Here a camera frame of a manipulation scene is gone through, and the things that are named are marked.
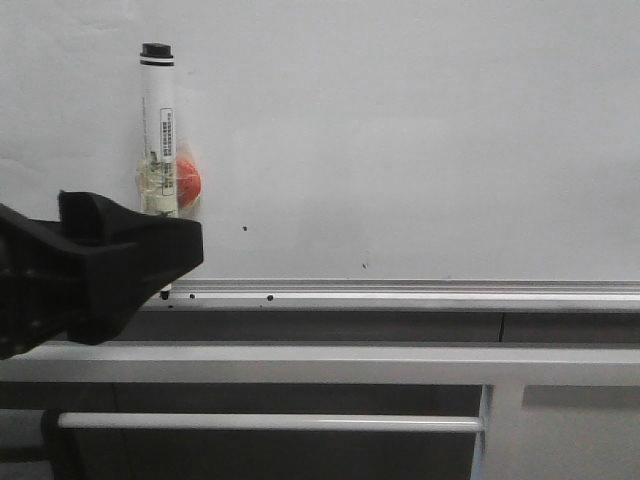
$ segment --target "barcode label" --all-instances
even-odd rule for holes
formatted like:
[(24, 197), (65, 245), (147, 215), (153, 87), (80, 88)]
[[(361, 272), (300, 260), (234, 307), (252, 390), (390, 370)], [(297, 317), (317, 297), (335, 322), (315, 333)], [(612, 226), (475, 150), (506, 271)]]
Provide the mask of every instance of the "barcode label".
[(162, 124), (162, 157), (165, 161), (173, 160), (173, 109), (160, 109)]
[(162, 195), (175, 195), (175, 171), (173, 164), (169, 162), (162, 163)]

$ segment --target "metal rail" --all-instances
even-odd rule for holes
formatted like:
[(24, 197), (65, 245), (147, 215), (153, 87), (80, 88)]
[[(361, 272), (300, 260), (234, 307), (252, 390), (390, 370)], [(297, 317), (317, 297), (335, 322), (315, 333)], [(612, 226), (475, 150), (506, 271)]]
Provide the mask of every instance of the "metal rail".
[(636, 349), (221, 346), (110, 342), (40, 346), (0, 362), (0, 381), (640, 385)]
[(640, 282), (184, 280), (145, 309), (640, 311)]

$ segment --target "white metal bar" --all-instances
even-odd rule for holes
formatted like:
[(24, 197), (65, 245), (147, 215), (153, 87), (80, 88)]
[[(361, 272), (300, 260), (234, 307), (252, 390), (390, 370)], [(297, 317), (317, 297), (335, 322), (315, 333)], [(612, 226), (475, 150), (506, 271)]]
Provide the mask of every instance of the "white metal bar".
[(640, 311), (639, 282), (183, 280), (145, 309)]
[(61, 428), (172, 430), (334, 430), (477, 433), (480, 418), (391, 415), (261, 415), (203, 413), (63, 413)]
[(43, 345), (0, 381), (640, 385), (637, 349)]
[[(491, 401), (492, 387), (489, 385), (482, 386), (482, 394), (480, 395), (479, 416), (487, 429), (489, 421), (489, 402)], [(473, 446), (473, 461), (471, 462), (470, 480), (482, 480), (484, 478), (484, 451), (485, 451), (484, 431), (478, 432)]]
[(482, 479), (510, 480), (518, 478), (513, 469), (520, 447), (522, 400), (524, 385), (519, 383), (491, 387), (488, 415), (484, 418), (484, 456)]

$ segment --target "gray panel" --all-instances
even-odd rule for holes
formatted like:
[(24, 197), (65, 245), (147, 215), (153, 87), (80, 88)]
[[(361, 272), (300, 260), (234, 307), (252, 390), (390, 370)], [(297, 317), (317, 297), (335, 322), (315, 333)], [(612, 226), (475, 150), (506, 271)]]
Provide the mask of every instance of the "gray panel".
[(500, 313), (145, 311), (126, 341), (497, 342)]
[(478, 386), (119, 384), (122, 412), (476, 416)]
[(507, 313), (502, 341), (640, 344), (640, 314)]
[(76, 430), (82, 463), (91, 480), (132, 480), (124, 432), (120, 430)]
[(0, 463), (0, 480), (53, 480), (49, 462)]
[[(584, 387), (555, 394), (548, 387), (538, 388), (527, 389), (529, 401), (514, 425), (518, 452), (512, 478), (637, 480), (640, 389), (600, 388), (592, 393)], [(554, 396), (557, 404), (551, 401)], [(621, 401), (625, 408), (617, 408)]]
[(112, 411), (108, 384), (17, 382), (0, 383), (0, 407), (33, 410)]
[(467, 480), (474, 435), (127, 432), (136, 478)]
[(0, 410), (0, 463), (3, 449), (42, 446), (41, 418), (38, 410)]

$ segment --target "barcode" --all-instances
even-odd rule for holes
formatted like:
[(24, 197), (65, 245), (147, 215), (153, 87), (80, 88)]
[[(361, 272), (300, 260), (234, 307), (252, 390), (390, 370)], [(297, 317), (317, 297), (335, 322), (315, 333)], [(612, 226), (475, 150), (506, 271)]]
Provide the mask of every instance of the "barcode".
[(162, 164), (162, 191), (165, 195), (173, 194), (173, 165)]
[(162, 118), (162, 156), (171, 157), (173, 154), (173, 112), (170, 108), (163, 108)]

